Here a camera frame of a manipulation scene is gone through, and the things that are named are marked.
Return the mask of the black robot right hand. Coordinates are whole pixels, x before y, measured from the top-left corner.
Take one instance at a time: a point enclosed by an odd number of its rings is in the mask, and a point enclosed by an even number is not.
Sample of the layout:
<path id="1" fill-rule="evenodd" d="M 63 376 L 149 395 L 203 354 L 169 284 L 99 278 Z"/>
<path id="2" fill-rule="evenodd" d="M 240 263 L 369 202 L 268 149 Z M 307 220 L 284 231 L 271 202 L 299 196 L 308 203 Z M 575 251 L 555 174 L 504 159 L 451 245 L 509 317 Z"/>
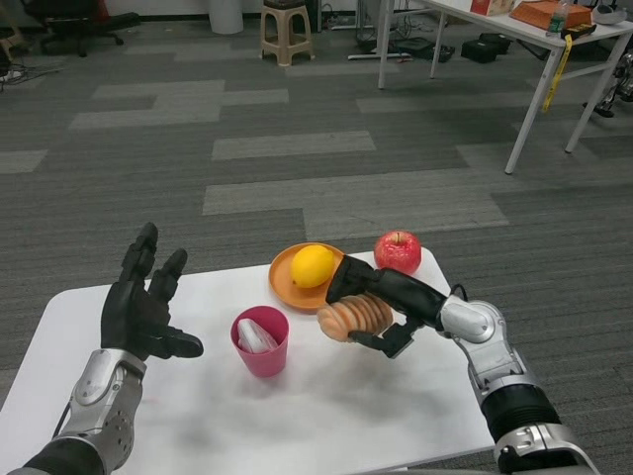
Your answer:
<path id="1" fill-rule="evenodd" d="M 444 331 L 440 310 L 447 297 L 397 270 L 375 269 L 345 255 L 317 312 L 321 330 L 340 342 L 356 342 L 398 356 L 418 329 Z"/>

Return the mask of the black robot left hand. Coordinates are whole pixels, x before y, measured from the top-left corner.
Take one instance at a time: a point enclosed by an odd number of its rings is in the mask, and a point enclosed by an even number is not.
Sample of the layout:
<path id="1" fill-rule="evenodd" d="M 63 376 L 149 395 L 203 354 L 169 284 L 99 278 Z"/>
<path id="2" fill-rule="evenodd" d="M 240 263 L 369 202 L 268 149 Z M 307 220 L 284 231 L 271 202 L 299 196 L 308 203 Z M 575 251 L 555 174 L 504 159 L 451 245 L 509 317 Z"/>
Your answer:
<path id="1" fill-rule="evenodd" d="M 145 361 L 151 356 L 196 358 L 202 342 L 170 325 L 169 303 L 187 263 L 183 248 L 153 270 L 158 229 L 145 224 L 130 244 L 122 271 L 106 297 L 101 315 L 101 346 L 127 351 Z"/>

